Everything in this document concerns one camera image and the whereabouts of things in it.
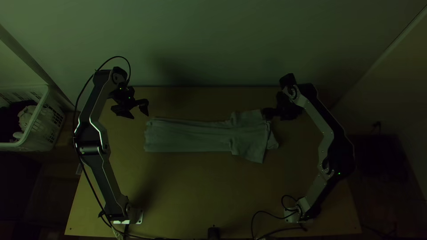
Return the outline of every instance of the black cable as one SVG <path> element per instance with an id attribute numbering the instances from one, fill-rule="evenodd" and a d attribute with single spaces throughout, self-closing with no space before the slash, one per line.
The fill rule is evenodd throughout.
<path id="1" fill-rule="evenodd" d="M 254 236 L 254 219 L 255 219 L 255 216 L 256 216 L 258 213 L 265 213 L 265 214 L 270 215 L 270 216 L 272 216 L 272 217 L 274 217 L 274 218 L 276 218 L 276 219 L 283 220 L 283 219 L 286 219 L 286 218 L 288 218 L 288 217 L 290 217 L 290 216 L 294 215 L 296 212 L 293 212 L 293 213 L 291 213 L 291 214 L 289 214 L 289 215 L 287 215 L 287 216 L 285 216 L 285 217 L 278 217 L 278 216 L 275 216 L 275 215 L 273 215 L 273 214 L 271 214 L 271 213 L 269 213 L 269 212 L 266 212 L 266 211 L 258 211 L 258 212 L 256 212 L 256 213 L 252 216 L 252 220 L 250 221 L 250 233 L 251 233 L 251 235 L 252 235 L 252 239 L 253 239 L 253 240 L 255 240 L 255 236 Z"/>
<path id="2" fill-rule="evenodd" d="M 285 198 L 285 197 L 289 197 L 290 199 L 292 199 L 294 202 L 297 202 L 297 200 L 293 197 L 293 196 L 291 196 L 291 195 L 283 195 L 282 196 L 282 199 L 280 200 L 280 203 L 282 204 L 282 207 L 286 210 L 286 211 L 288 211 L 288 212 L 298 212 L 298 209 L 288 209 L 287 207 L 285 207 L 285 205 L 284 205 L 284 203 L 283 203 L 283 199 Z"/>
<path id="3" fill-rule="evenodd" d="M 267 234 L 264 234 L 264 235 L 262 235 L 261 237 L 257 238 L 257 240 L 263 239 L 263 238 L 268 237 L 268 236 L 270 236 L 271 234 L 275 234 L 275 233 L 277 233 L 277 232 L 283 232 L 283 231 L 287 231 L 287 230 L 295 230 L 295 229 L 302 229 L 302 230 L 304 230 L 304 231 L 307 231 L 307 229 L 306 229 L 305 227 L 281 228 L 281 229 L 277 229 L 277 230 L 271 231 L 271 232 L 269 232 L 269 233 L 267 233 Z"/>
<path id="4" fill-rule="evenodd" d="M 371 230 L 373 233 L 375 233 L 376 235 L 378 235 L 379 237 L 381 237 L 381 238 L 383 238 L 383 239 L 390 238 L 390 235 L 389 235 L 389 234 L 385 234 L 385 233 L 383 233 L 383 232 L 380 232 L 380 231 L 378 231 L 378 230 L 376 230 L 376 229 L 374 229 L 374 228 L 368 227 L 368 226 L 363 225 L 363 224 L 360 224 L 360 226 L 361 226 L 361 227 L 364 227 L 364 228 L 366 228 L 366 229 Z"/>

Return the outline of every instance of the floor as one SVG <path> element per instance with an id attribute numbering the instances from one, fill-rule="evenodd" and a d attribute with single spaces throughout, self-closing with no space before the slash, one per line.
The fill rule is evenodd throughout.
<path id="1" fill-rule="evenodd" d="M 427 237 L 427 205 L 419 190 L 408 163 L 404 160 L 399 143 L 391 136 L 371 137 L 354 136 L 358 169 L 348 178 L 353 194 L 363 233 L 346 236 L 323 236 L 294 238 L 302 240 L 376 240 L 387 237 Z M 73 176 L 73 164 L 67 163 L 67 171 L 55 170 L 60 166 L 45 165 L 44 189 L 49 192 L 63 192 L 67 199 L 72 199 L 77 187 L 78 177 Z M 60 176 L 70 175 L 71 179 Z M 60 182 L 52 182 L 53 177 Z M 58 216 L 50 220 L 66 223 L 71 201 L 64 203 L 66 211 L 59 211 Z M 40 240 L 107 240 L 114 238 L 93 238 L 64 236 L 58 228 L 46 228 L 40 234 Z"/>

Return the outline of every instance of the power cord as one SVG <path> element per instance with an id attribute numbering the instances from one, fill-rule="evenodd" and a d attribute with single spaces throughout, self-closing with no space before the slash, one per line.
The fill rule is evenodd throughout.
<path id="1" fill-rule="evenodd" d="M 287 210 L 287 211 L 289 211 L 289 212 L 293 212 L 293 213 L 291 213 L 291 214 L 289 214 L 289 215 L 287 215 L 287 216 L 285 216 L 285 217 L 278 217 L 278 216 L 275 216 L 275 215 L 273 215 L 273 214 L 271 214 L 271 213 L 269 213 L 269 212 L 266 212 L 266 211 L 257 211 L 257 212 L 252 216 L 252 220 L 251 220 L 251 222 L 250 222 L 250 233 L 251 233 L 251 235 L 252 235 L 252 240 L 260 240 L 260 239 L 262 239 L 262 238 L 265 238 L 265 237 L 267 237 L 267 236 L 270 236 L 271 234 L 275 234 L 275 233 L 277 233 L 277 232 L 283 232 L 283 231 L 287 231 L 287 230 L 301 229 L 301 230 L 307 231 L 307 229 L 306 229 L 302 224 L 299 224 L 299 227 L 281 228 L 281 229 L 277 229 L 277 230 L 274 230 L 274 231 L 272 231 L 272 232 L 266 233 L 266 234 L 262 235 L 262 236 L 261 236 L 261 237 L 259 237 L 259 238 L 255 238 L 255 236 L 254 236 L 254 219 L 255 219 L 255 216 L 256 216 L 257 214 L 259 214 L 259 213 L 264 213 L 264 214 L 270 215 L 270 216 L 272 216 L 272 217 L 274 217 L 274 218 L 276 218 L 276 219 L 284 220 L 284 219 L 286 219 L 286 218 L 288 218 L 288 217 L 290 217 L 290 216 L 292 216 L 292 215 L 294 215 L 294 214 L 298 213 L 298 210 L 297 210 L 297 209 L 293 209 L 293 210 L 291 210 L 291 209 L 288 209 L 287 207 L 285 207 L 285 205 L 284 205 L 284 203 L 283 203 L 283 199 L 284 199 L 285 197 L 289 197 L 289 198 L 291 198 L 292 200 L 294 200 L 295 202 L 297 202 L 297 200 L 296 200 L 294 197 L 290 196 L 290 195 L 283 195 L 283 196 L 282 196 L 282 198 L 281 198 L 282 207 L 283 207 L 285 210 Z M 301 217 L 302 217 L 302 208 L 301 208 L 301 206 L 299 206 L 298 204 L 297 204 L 297 206 L 299 207 L 300 212 L 301 212 L 301 215 L 300 215 L 300 218 L 299 218 L 299 219 L 301 219 Z"/>
<path id="2" fill-rule="evenodd" d="M 114 56 L 114 57 L 111 57 L 111 58 L 109 58 L 108 60 L 106 60 L 96 71 L 99 71 L 106 63 L 108 63 L 110 60 L 112 60 L 112 59 L 115 59 L 115 58 L 122 58 L 122 59 L 124 59 L 127 63 L 128 63 L 128 66 L 129 66 L 129 76 L 128 76 L 128 79 L 126 80 L 126 82 L 128 83 L 129 82 L 129 80 L 130 80 L 130 73 L 131 73 L 131 68 L 130 68 L 130 63 L 129 63 L 129 61 L 126 59 L 126 58 L 124 58 L 124 57 L 122 57 L 122 56 Z M 75 136 L 75 134 L 74 134 L 74 129 L 75 129 L 75 126 L 76 126 L 76 113 L 77 113 L 77 106 L 78 106 L 78 104 L 79 104 L 79 100 L 80 100 L 80 97 L 81 97 L 81 95 L 83 94 L 83 91 L 86 89 L 86 86 L 88 85 L 88 83 L 89 83 L 89 81 L 91 80 L 93 78 L 93 74 L 89 77 L 89 79 L 86 81 L 86 83 L 85 83 L 85 85 L 83 86 L 83 88 L 82 88 L 82 90 L 80 91 L 80 93 L 79 93 L 79 95 L 78 95 L 78 97 L 77 97 L 77 100 L 76 100 L 76 104 L 74 105 L 74 112 L 73 112 L 73 125 L 72 125 L 72 129 L 71 129 L 71 131 L 72 131 L 72 139 L 73 139 L 73 147 L 74 147 L 74 150 L 76 151 L 76 152 L 78 152 L 77 151 L 77 148 L 76 148 L 76 143 L 75 143 L 75 138 L 76 138 L 76 136 Z M 122 234 L 123 236 L 130 236 L 130 237 L 134 237 L 134 238 L 139 238 L 139 239 L 144 239 L 144 240 L 160 240 L 160 239 L 166 239 L 166 238 L 147 238 L 147 237 L 141 237 L 141 236 L 137 236 L 137 235 L 132 235 L 132 234 L 129 234 L 129 233 L 126 233 L 126 232 L 122 232 L 122 231 L 119 231 L 119 230 L 117 230 L 117 228 L 115 228 L 114 226 L 113 226 L 113 224 L 111 223 L 111 221 L 110 221 L 110 219 L 109 219 L 109 217 L 105 214 L 105 210 L 104 210 L 104 207 L 102 206 L 102 204 L 101 204 L 101 202 L 99 201 L 99 198 L 98 198 L 98 196 L 97 196 L 97 194 L 96 194 L 96 192 L 95 192 L 95 189 L 93 188 L 93 185 L 92 185 L 92 183 L 91 183 L 91 181 L 90 181 L 90 179 L 89 179 L 89 177 L 88 177 L 88 174 L 87 174 L 87 172 L 86 172 L 86 169 L 85 169 L 85 164 L 83 163 L 83 161 L 82 161 L 82 159 L 80 158 L 80 156 L 79 156 L 79 161 L 80 161 L 80 164 L 81 164 L 81 167 L 82 167 L 82 169 L 83 169 L 83 173 L 84 173 L 84 175 L 85 175 L 85 177 L 86 177 L 86 180 L 88 181 L 88 183 L 89 183 L 89 186 L 90 186 L 90 189 L 92 190 L 92 193 L 93 193 L 93 195 L 95 196 L 95 198 L 96 198 L 96 200 L 97 200 L 97 202 L 98 202 L 98 205 L 99 205 L 99 207 L 101 208 L 101 210 L 102 210 L 102 215 L 100 216 L 101 217 L 101 219 L 102 219 L 102 221 L 105 223 L 105 225 L 107 225 L 109 228 L 112 228 L 114 231 L 116 231 L 116 232 L 118 232 L 118 233 L 120 233 L 120 234 Z"/>

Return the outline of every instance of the laundry basket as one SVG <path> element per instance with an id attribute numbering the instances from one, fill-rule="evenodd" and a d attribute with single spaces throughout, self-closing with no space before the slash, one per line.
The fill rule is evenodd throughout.
<path id="1" fill-rule="evenodd" d="M 22 138 L 14 143 L 0 143 L 0 151 L 49 151 L 53 148 L 64 123 L 64 113 L 47 85 L 0 88 L 0 108 L 24 100 L 37 102 L 36 109 Z"/>

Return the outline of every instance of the wall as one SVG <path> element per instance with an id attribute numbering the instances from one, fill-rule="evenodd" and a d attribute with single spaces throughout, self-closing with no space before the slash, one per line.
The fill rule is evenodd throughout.
<path id="1" fill-rule="evenodd" d="M 399 132 L 399 139 L 412 165 L 424 198 L 427 198 L 427 119 L 407 126 Z"/>
<path id="2" fill-rule="evenodd" d="M 0 40 L 0 87 L 46 84 Z"/>
<path id="3" fill-rule="evenodd" d="M 332 113 L 348 133 L 398 134 L 427 197 L 427 10 L 340 100 Z"/>
<path id="4" fill-rule="evenodd" d="M 16 0 L 2 3 L 0 23 L 72 101 L 95 68 L 123 55 L 133 85 L 276 86 L 294 72 L 331 103 L 425 3 Z"/>

